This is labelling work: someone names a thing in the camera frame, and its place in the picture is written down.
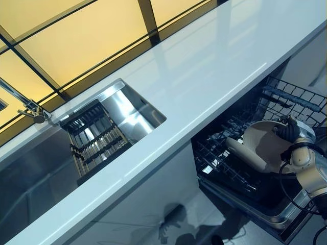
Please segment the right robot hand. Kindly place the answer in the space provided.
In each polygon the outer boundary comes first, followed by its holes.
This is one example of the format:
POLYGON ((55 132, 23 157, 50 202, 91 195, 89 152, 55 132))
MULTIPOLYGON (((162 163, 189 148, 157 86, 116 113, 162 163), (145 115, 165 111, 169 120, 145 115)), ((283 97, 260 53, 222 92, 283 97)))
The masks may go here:
POLYGON ((282 125, 275 124, 272 130, 279 138, 292 144, 301 142, 314 144, 316 142, 314 130, 295 116, 282 116, 281 123, 282 125))

